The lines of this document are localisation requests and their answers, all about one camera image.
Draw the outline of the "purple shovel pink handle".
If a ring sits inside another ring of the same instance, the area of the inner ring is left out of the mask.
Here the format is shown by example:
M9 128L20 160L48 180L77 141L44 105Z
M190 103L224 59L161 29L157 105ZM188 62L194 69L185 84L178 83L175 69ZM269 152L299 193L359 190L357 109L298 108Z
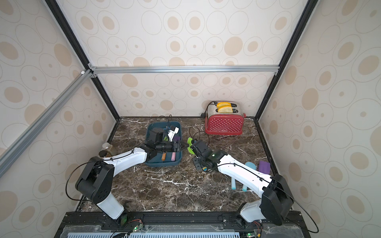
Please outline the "purple shovel pink handle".
M171 161L174 162L176 160L176 153L180 149L181 138L179 136L174 136L172 139L173 153L171 156Z
M271 174L272 170L271 170L270 163L266 161L260 161L258 166L258 171L267 175Z

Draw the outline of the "green shovel orange handle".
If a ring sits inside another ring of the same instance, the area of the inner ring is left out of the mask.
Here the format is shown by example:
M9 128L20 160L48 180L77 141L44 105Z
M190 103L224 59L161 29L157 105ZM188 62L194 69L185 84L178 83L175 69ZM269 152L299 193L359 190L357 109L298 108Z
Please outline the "green shovel orange handle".
M169 139L168 139L168 136L166 135L163 137L163 141L161 142L161 152L162 152L161 160L163 162L166 159L166 153L167 153L168 146L169 146L168 142L169 142Z

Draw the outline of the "light blue shovel mint handle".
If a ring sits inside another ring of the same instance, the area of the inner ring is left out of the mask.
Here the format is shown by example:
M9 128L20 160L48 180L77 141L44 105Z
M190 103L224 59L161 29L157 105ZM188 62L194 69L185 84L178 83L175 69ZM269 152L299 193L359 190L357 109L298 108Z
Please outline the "light blue shovel mint handle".
M232 190L236 190L236 180L234 178L231 178L231 188Z

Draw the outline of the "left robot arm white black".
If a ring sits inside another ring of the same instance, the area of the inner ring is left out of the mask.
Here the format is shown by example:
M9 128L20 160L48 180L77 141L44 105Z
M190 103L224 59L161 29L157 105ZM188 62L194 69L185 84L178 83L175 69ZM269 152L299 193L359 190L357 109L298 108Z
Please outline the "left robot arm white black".
M181 140L181 129L152 128L146 141L132 150L105 159L91 158L78 178L75 188L113 220L122 220L124 206L111 192L113 178L135 165L162 160L163 164L176 162L188 145Z

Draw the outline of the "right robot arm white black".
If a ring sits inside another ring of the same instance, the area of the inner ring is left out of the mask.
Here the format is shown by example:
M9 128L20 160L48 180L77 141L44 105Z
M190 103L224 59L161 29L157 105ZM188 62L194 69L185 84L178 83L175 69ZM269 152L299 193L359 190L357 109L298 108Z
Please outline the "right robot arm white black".
M285 178L256 171L233 158L226 151L212 151L202 140L194 140L190 149L195 154L202 171L218 171L247 186L260 199L246 203L239 216L247 223L267 219L281 226L291 210L294 197Z

